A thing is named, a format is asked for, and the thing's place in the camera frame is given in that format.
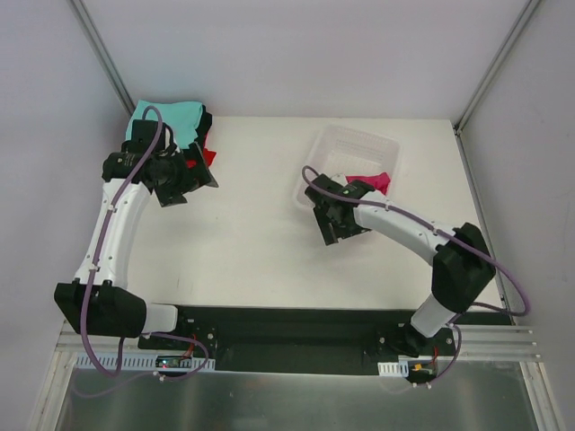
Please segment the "pink t shirt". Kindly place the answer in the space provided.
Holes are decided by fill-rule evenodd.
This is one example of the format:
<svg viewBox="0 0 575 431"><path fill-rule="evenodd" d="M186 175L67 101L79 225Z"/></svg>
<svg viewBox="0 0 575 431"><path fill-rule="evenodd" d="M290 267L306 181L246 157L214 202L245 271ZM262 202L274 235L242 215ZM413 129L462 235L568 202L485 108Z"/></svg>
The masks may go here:
<svg viewBox="0 0 575 431"><path fill-rule="evenodd" d="M384 195L387 194L392 181L391 177L388 175L387 172L381 172L377 175L371 175L371 176L346 175L345 178L348 183L351 183L354 180L363 181Z"/></svg>

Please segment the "white plastic laundry basket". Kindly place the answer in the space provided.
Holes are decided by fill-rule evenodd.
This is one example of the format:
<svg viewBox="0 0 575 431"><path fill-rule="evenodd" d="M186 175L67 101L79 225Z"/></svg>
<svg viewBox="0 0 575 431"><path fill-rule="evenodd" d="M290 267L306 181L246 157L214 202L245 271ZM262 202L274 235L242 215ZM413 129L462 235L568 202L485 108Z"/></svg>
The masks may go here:
<svg viewBox="0 0 575 431"><path fill-rule="evenodd" d="M400 144L392 138L328 125L315 139L305 165L328 177L336 174L371 176L387 172L393 179L401 152Z"/></svg>

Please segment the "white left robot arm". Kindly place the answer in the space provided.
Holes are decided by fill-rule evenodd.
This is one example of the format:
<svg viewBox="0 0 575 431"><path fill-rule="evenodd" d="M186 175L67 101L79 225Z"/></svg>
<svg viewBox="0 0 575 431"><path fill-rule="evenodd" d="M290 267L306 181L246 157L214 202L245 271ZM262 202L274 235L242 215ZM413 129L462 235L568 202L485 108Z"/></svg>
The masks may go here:
<svg viewBox="0 0 575 431"><path fill-rule="evenodd" d="M134 339L158 332L171 349L184 347L189 326L171 304L149 303L128 290L128 264L144 209L151 197L161 207L186 203L186 194L216 187L210 171L216 154L192 143L185 150L131 152L124 147L104 162L102 205L87 252L69 283L56 286L54 299L83 338Z"/></svg>

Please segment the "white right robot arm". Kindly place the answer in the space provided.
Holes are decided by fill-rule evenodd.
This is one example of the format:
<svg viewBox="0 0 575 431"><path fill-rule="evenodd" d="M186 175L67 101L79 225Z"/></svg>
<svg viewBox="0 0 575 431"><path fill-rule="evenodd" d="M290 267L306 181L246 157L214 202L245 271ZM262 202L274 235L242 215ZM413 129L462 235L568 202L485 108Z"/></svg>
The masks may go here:
<svg viewBox="0 0 575 431"><path fill-rule="evenodd" d="M384 335L387 346L398 354L416 357L433 348L438 332L467 312L496 274L482 232L474 224L456 227L428 221L362 180L341 185L321 174L306 183L305 195L325 244L380 233L431 268L426 300L400 329Z"/></svg>

